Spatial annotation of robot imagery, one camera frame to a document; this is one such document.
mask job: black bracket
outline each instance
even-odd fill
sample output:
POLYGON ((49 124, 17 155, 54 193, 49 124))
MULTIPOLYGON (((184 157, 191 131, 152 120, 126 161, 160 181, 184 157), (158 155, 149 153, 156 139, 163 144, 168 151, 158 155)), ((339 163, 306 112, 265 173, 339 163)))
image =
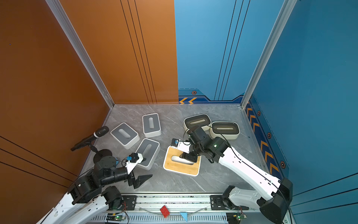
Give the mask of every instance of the black bracket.
MULTIPOLYGON (((222 199, 222 195, 210 195, 211 210, 229 210, 225 207, 222 199)), ((241 206, 242 210, 249 210, 249 207, 241 206)))
POLYGON ((124 202, 126 203, 126 210, 127 211, 133 211, 135 208, 135 205, 137 203, 137 195, 122 195, 124 202))

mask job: gray tissue box lid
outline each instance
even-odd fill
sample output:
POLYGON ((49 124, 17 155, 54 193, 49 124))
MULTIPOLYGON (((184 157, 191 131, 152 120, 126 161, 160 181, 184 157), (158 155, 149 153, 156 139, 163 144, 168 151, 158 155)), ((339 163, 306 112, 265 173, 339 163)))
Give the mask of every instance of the gray tissue box lid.
POLYGON ((159 146, 158 142, 151 141, 149 139, 144 139, 143 140, 143 142, 139 146, 138 150, 136 151, 136 153, 142 154, 143 157, 147 159, 146 161, 143 161, 143 162, 140 163, 142 166, 148 166, 149 165, 153 155, 155 154, 155 150, 158 148, 158 146, 159 146), (150 149, 145 153, 145 155, 143 155, 143 152, 144 152, 145 148, 149 144, 151 144, 150 149))
POLYGON ((120 124, 118 127, 111 131, 112 135, 114 135, 123 145, 128 144, 133 138, 137 136, 137 133, 131 129, 127 124, 123 123, 120 124), (123 129, 126 133, 130 135, 130 138, 124 137, 120 132, 119 129, 123 129))
POLYGON ((156 132, 160 130, 158 114, 148 114, 143 116, 143 129, 144 133, 156 132), (154 128, 149 128, 149 118, 153 118, 154 128))

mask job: black microphone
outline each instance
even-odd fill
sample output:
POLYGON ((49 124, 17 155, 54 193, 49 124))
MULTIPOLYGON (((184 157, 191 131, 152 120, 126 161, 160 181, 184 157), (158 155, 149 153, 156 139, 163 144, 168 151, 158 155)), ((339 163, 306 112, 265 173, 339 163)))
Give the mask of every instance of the black microphone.
POLYGON ((88 146, 96 140, 99 137, 102 137, 103 135, 107 134, 109 132, 109 128, 107 126, 103 126, 101 128, 98 128, 97 131, 95 131, 92 135, 85 137, 82 139, 79 143, 75 144, 74 147, 71 148, 71 151, 75 151, 76 149, 83 148, 85 146, 88 146))

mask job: gray marble surface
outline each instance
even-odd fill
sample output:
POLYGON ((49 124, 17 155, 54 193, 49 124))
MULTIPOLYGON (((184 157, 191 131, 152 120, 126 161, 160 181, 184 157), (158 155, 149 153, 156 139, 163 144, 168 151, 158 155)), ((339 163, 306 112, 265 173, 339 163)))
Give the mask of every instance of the gray marble surface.
MULTIPOLYGON (((212 121, 233 121, 240 127, 240 135, 235 140, 229 140, 230 144, 249 161, 262 168, 262 156, 257 148, 253 146, 252 130, 247 127, 240 115, 240 109, 237 105, 115 105, 106 126, 110 131, 122 122, 126 122, 139 133, 140 140, 129 150, 126 150, 114 137, 108 133, 99 138, 95 144, 98 150, 109 149, 113 156, 122 160, 132 152, 135 152, 140 142, 145 138, 142 127, 142 116, 145 114, 158 113, 162 135, 151 139, 160 143, 161 150, 151 168, 147 171, 136 167, 134 174, 138 175, 153 174, 153 177, 147 180, 142 186, 133 189, 127 182, 118 182, 113 184, 118 187, 121 193, 132 192, 212 192, 222 193, 229 185, 235 185, 242 189, 253 190, 241 177, 236 175, 228 168, 214 163, 211 164, 205 157, 202 158, 200 172, 198 176, 186 176, 183 174, 166 171, 163 168, 164 157, 167 147, 172 138, 182 139, 184 134, 183 121, 185 118, 207 114, 212 121)), ((91 152, 83 167, 83 172, 93 167, 93 156, 91 152)))

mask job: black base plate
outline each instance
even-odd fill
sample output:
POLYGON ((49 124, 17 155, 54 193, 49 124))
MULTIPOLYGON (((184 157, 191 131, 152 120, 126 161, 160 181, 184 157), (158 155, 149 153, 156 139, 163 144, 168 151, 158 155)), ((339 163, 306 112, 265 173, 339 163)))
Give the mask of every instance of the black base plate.
MULTIPOLYGON (((211 210, 228 210, 224 203, 221 195, 210 195, 211 210)), ((241 206, 242 210, 248 210, 246 206, 241 206)))
POLYGON ((137 203, 137 195, 122 195, 122 197, 126 202, 126 210, 133 211, 137 203))
POLYGON ((100 161, 102 159, 102 157, 105 157, 105 156, 112 156, 112 152, 109 149, 100 150, 93 157, 93 163, 100 161))

